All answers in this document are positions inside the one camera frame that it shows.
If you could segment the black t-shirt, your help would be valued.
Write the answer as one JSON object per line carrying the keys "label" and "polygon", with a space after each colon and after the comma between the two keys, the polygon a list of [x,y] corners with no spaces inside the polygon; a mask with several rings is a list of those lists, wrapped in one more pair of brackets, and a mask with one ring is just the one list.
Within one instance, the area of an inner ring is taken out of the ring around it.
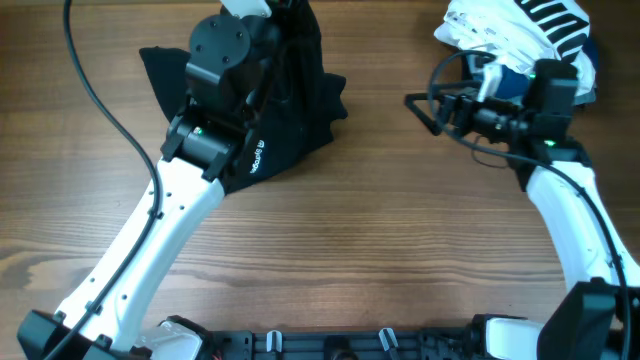
{"label": "black t-shirt", "polygon": [[240,19],[222,4],[194,27],[187,50],[139,51],[169,121],[163,160],[193,165],[227,194],[332,142],[332,122],[348,115],[341,101],[346,79],[324,69],[310,4],[266,2],[269,18]]}

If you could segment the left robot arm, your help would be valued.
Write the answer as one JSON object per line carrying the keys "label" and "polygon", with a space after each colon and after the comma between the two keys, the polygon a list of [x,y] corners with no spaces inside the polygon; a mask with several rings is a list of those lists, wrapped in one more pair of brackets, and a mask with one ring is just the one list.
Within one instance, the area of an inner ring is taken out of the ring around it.
{"label": "left robot arm", "polygon": [[228,189],[257,173],[270,145],[263,113],[283,49],[268,15],[214,15],[194,29],[188,91],[149,167],[151,181],[87,278],[53,313],[30,312],[17,338],[29,359],[201,359],[204,330],[143,317],[160,283]]}

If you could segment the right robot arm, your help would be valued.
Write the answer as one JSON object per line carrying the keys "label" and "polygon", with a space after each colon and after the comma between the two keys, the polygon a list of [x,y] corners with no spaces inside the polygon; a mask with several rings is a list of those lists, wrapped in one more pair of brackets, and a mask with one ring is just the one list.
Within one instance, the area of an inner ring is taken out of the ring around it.
{"label": "right robot arm", "polygon": [[[639,355],[639,266],[599,196],[584,147],[569,135],[577,71],[553,59],[535,63],[520,104],[495,92],[492,54],[463,51],[480,77],[440,83],[405,97],[434,135],[503,158],[540,213],[560,260],[567,293],[544,323],[478,315],[461,339],[465,359],[635,359]],[[475,134],[476,140],[469,141]]]}

